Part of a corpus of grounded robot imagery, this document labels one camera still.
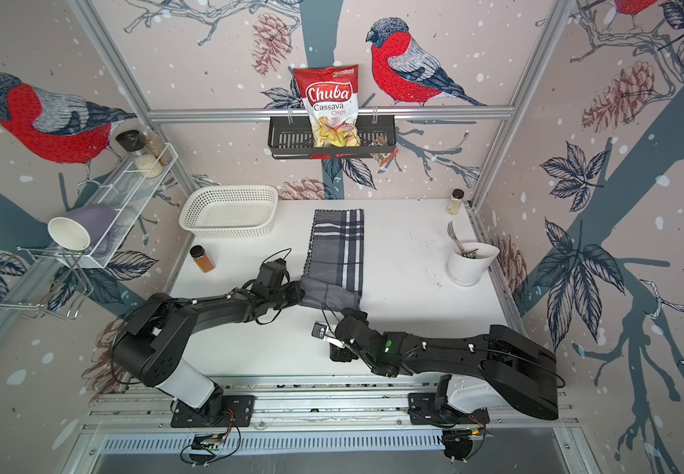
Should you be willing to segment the metal spoon in cup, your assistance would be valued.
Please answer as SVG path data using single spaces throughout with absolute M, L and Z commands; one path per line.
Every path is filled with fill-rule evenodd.
M 454 230 L 454 223 L 450 221 L 447 226 L 447 231 L 448 231 L 448 236 L 450 236 L 450 239 L 452 239 L 452 242 L 456 244 L 456 248 L 458 248 L 458 253 L 460 255 L 465 254 L 464 250 L 464 245 L 462 245 L 462 241 L 458 238 L 458 235 L 456 235 L 456 231 Z

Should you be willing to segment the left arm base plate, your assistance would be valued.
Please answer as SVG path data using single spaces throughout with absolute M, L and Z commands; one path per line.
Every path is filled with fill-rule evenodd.
M 215 395 L 195 409 L 176 401 L 170 426 L 174 429 L 247 428 L 252 419 L 256 397 L 252 395 Z

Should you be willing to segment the white utensil cup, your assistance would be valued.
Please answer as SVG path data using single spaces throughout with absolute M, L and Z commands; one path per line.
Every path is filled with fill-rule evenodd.
M 462 248 L 463 253 L 460 253 L 460 249 L 452 251 L 446 272 L 459 286 L 474 286 L 498 257 L 500 250 L 490 244 L 467 240 L 462 240 Z

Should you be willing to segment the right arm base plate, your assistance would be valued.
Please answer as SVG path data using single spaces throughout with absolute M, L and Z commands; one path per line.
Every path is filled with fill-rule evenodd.
M 436 393 L 409 393 L 406 413 L 414 426 L 450 429 L 460 425 L 485 426 L 490 423 L 486 408 L 464 413 L 445 401 L 437 401 Z

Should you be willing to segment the brown spice jar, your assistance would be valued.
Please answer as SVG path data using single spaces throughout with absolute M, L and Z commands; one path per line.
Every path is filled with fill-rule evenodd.
M 190 256 L 203 273 L 206 274 L 215 269 L 215 264 L 213 264 L 213 261 L 211 258 L 209 258 L 209 255 L 207 252 L 205 252 L 205 248 L 203 246 L 193 246 L 190 249 Z

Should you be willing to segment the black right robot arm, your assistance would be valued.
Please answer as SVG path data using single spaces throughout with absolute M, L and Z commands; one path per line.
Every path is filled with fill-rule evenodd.
M 346 309 L 328 341 L 336 363 L 359 359 L 372 373 L 390 378 L 425 372 L 473 377 L 524 415 L 559 417 L 554 353 L 506 326 L 492 325 L 487 334 L 467 338 L 425 338 L 379 333 L 369 327 L 367 313 Z

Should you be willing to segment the lilac and white mug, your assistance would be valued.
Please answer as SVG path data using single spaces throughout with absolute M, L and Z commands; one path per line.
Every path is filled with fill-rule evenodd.
M 49 236 L 62 248 L 73 252 L 94 250 L 112 238 L 118 213 L 106 205 L 85 205 L 47 224 Z

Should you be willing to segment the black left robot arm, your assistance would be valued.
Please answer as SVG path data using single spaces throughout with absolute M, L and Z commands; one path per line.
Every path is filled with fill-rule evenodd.
M 124 369 L 147 387 L 156 388 L 196 412 L 220 414 L 222 390 L 185 361 L 191 335 L 217 326 L 258 322 L 270 311 L 298 305 L 304 291 L 292 280 L 286 261 L 261 265 L 257 278 L 223 295 L 175 298 L 156 293 L 148 298 L 116 337 L 112 369 Z

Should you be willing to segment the small glass spice bottle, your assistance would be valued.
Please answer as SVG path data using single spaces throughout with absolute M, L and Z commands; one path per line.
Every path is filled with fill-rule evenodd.
M 450 194 L 450 201 L 448 202 L 447 213 L 451 215 L 456 215 L 462 207 L 463 200 L 464 191 L 462 191 L 462 189 L 454 189 Z

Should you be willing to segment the white plastic basket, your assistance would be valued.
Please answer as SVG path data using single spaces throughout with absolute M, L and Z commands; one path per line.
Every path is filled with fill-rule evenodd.
M 188 197 L 179 225 L 198 238 L 262 237 L 273 230 L 278 201 L 267 185 L 203 187 Z

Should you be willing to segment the red Chuba chips bag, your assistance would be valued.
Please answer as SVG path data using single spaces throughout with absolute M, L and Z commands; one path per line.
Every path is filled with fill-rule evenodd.
M 357 147 L 359 66 L 294 71 L 315 147 Z

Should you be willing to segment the grey plaid pillowcase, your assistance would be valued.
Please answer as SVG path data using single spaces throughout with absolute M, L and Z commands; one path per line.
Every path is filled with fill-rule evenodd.
M 318 209 L 300 278 L 304 307 L 359 310 L 363 296 L 365 212 Z

